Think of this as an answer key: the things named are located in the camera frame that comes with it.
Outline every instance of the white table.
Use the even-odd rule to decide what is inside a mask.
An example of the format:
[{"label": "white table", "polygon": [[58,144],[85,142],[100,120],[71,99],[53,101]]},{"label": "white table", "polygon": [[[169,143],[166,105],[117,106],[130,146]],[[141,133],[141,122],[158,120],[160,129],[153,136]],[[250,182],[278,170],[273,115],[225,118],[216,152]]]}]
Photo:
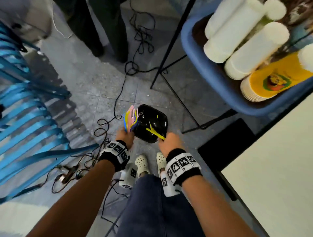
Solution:
[{"label": "white table", "polygon": [[312,237],[313,94],[222,174],[270,237]]}]

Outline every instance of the white crocs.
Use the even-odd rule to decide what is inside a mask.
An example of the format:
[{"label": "white crocs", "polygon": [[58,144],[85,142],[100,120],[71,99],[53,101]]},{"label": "white crocs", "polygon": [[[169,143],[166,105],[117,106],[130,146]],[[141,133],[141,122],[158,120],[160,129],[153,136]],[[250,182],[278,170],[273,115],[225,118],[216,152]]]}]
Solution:
[{"label": "white crocs", "polygon": [[166,158],[163,156],[162,152],[160,151],[156,154],[156,156],[157,156],[157,160],[156,160],[157,169],[158,169],[158,174],[160,177],[160,170],[166,167]]},{"label": "white crocs", "polygon": [[140,174],[142,172],[147,172],[148,174],[150,174],[150,171],[149,171],[149,168],[148,168],[148,162],[147,162],[147,158],[145,157],[145,155],[140,155],[136,158],[135,160],[135,164],[137,165],[138,167],[138,170],[137,170],[137,177],[140,178]]}]

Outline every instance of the wristband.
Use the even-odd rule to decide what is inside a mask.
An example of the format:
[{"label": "wristband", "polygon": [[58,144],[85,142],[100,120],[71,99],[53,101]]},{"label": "wristband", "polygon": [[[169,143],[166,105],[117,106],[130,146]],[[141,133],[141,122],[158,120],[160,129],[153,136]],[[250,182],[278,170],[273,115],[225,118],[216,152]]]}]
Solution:
[{"label": "wristband", "polygon": [[126,167],[130,156],[124,141],[112,141],[101,152],[100,160],[108,160],[115,166],[115,172],[121,171]]},{"label": "wristband", "polygon": [[174,185],[179,184],[181,186],[189,177],[201,175],[200,169],[200,165],[193,156],[190,153],[184,152],[168,161],[165,172]]}]

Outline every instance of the blue plastic chair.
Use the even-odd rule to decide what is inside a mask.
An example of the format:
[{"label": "blue plastic chair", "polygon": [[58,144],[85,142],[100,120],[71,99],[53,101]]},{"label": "blue plastic chair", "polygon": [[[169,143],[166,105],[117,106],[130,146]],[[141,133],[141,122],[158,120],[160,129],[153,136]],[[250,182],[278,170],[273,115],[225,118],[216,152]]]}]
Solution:
[{"label": "blue plastic chair", "polygon": [[[24,194],[33,191],[34,189],[28,188],[28,186],[69,156],[85,153],[94,150],[99,146],[95,143],[90,146],[71,149],[69,140],[64,135],[62,129],[58,128],[56,121],[52,119],[51,114],[47,110],[45,104],[38,97],[37,91],[30,85],[30,82],[17,83],[0,92],[0,104],[3,105],[4,109],[8,109],[11,106],[16,107],[13,107],[8,114],[0,119],[0,128],[2,129],[0,133],[0,141],[7,137],[10,138],[4,146],[0,147],[0,155],[5,154],[3,160],[0,161],[0,185],[3,185],[14,175],[31,164],[44,159],[57,158],[43,170],[39,171],[33,177],[11,191],[9,195],[0,198],[0,204],[21,193]],[[15,119],[13,124],[8,125],[13,119]],[[25,128],[25,125],[30,121],[33,121],[33,123]],[[33,133],[39,134],[34,138],[29,138],[24,145],[18,145]],[[38,151],[34,152],[33,155],[20,159],[21,156],[30,151],[34,146],[52,136],[55,136],[53,141],[43,145]],[[14,146],[16,149],[6,154],[6,152]],[[52,149],[59,146],[62,146],[63,150],[52,151]]]},{"label": "blue plastic chair", "polygon": [[37,46],[20,39],[11,29],[0,22],[0,76],[12,83],[20,83],[24,80],[31,81],[33,86],[37,87],[38,92],[65,99],[70,94],[68,90],[35,78],[20,53],[20,51],[27,52],[23,44],[34,48],[36,51],[40,50]]},{"label": "blue plastic chair", "polygon": [[220,2],[220,0],[212,1],[185,22],[181,31],[181,42],[187,56],[198,72],[233,110],[252,116],[267,115],[290,103],[295,97],[304,94],[313,86],[313,78],[310,78],[263,102],[253,103],[245,99],[240,91],[241,81],[229,78],[221,66],[208,59],[203,48],[197,45],[192,37],[194,24],[213,13]]}]

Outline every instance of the hand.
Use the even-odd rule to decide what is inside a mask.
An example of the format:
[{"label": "hand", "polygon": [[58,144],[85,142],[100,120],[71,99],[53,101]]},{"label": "hand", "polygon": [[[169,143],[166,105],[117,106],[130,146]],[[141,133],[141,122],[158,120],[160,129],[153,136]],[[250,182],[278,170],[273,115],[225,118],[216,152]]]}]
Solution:
[{"label": "hand", "polygon": [[164,141],[159,139],[159,148],[164,157],[167,157],[172,150],[176,148],[184,149],[184,146],[178,135],[175,133],[167,133]]},{"label": "hand", "polygon": [[129,150],[134,143],[135,134],[133,132],[126,132],[124,128],[117,131],[115,140],[122,140],[126,143],[127,149]]}]

